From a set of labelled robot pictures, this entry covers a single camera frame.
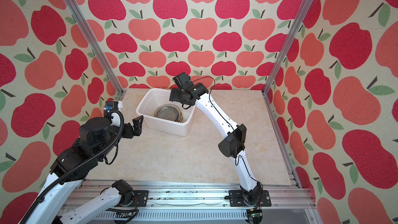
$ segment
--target stainless steel plate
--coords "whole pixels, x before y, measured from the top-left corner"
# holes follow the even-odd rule
[[[156,109],[153,117],[166,119],[168,121],[181,122],[181,111],[175,105],[163,105]]]

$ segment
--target apple pattern wall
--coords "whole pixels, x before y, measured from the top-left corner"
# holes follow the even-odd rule
[[[0,19],[0,223],[17,224],[52,161],[115,91],[105,90],[107,77],[63,0],[0,0]],[[102,41],[102,26],[89,24]]]
[[[311,7],[268,92],[292,163],[323,223],[398,223],[398,0]]]
[[[215,89],[261,90],[301,1],[87,0],[81,10],[104,28],[98,41],[118,61],[124,88],[172,88],[172,78],[186,72],[193,80],[215,78]],[[320,13],[315,1],[305,25]],[[298,52],[295,40],[289,60]],[[198,82],[213,85],[211,78]],[[114,90],[110,83],[107,90]]]

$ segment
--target white plastic bin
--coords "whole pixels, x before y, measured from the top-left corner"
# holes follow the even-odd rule
[[[180,136],[186,136],[192,126],[192,115],[193,111],[195,110],[195,106],[192,106],[186,110],[183,109],[181,103],[169,101],[170,92],[170,90],[166,89],[152,88],[144,96],[138,105],[136,112],[138,115],[144,116],[145,123],[152,129]],[[178,107],[182,113],[181,123],[153,117],[156,109],[166,104],[172,104]]]

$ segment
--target black cable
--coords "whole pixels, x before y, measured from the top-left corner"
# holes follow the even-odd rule
[[[104,192],[104,191],[107,190],[107,189],[109,189],[109,187],[104,188],[104,189],[101,191],[101,193],[99,193],[99,194],[102,194],[102,192]]]
[[[73,169],[69,170],[68,172],[66,172],[65,174],[63,174],[61,177],[59,177],[57,180],[55,180],[54,182],[52,182],[47,188],[45,188],[43,190],[43,192],[36,198],[36,200],[33,202],[33,204],[30,206],[30,208],[28,209],[28,211],[26,212],[26,214],[23,216],[21,222],[19,224],[25,224],[27,222],[27,220],[29,219],[29,217],[32,215],[33,211],[35,210],[35,208],[37,207],[37,205],[39,205],[41,202],[44,201],[44,196],[47,194],[47,192],[49,192],[53,187],[55,187],[58,183],[63,182],[67,177],[69,177],[70,175],[72,175],[73,173],[75,173],[76,171],[78,171],[79,169],[81,169],[82,167],[86,166],[88,163],[90,163],[91,161],[97,159],[98,157],[100,157],[101,155],[103,155],[105,152],[107,152],[111,147],[113,147],[115,145],[116,142],[118,142],[118,139],[120,139],[122,132],[123,132],[123,127],[124,127],[124,118],[123,115],[120,111],[118,110],[111,110],[109,112],[109,115],[112,115],[112,113],[116,113],[119,115],[120,118],[120,126],[119,126],[119,130],[117,132],[117,135],[115,137],[115,139],[107,146],[105,147],[105,149],[103,149],[102,151],[98,152],[97,154],[94,154],[93,156],[91,156],[90,158],[86,159],[85,161],[83,161],[82,163],[80,163],[79,165],[77,165],[76,167],[74,167]]]
[[[108,163],[108,159],[105,157],[105,163],[107,165],[111,165],[113,163],[113,161],[115,161],[116,157],[117,157],[117,151],[119,150],[119,143],[116,144],[116,151],[115,151],[115,156],[113,157],[112,161],[110,163]]]

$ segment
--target marble tabletop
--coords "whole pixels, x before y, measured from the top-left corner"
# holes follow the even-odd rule
[[[127,90],[122,109],[125,122],[132,123],[137,117],[136,108],[148,90]],[[232,120],[245,124],[246,156],[256,179],[267,185],[291,185],[261,92],[212,90],[211,95]],[[122,139],[113,164],[99,163],[87,179],[239,183],[233,162],[217,147],[221,140],[216,127],[198,108],[185,137],[153,130],[144,122],[141,136]]]

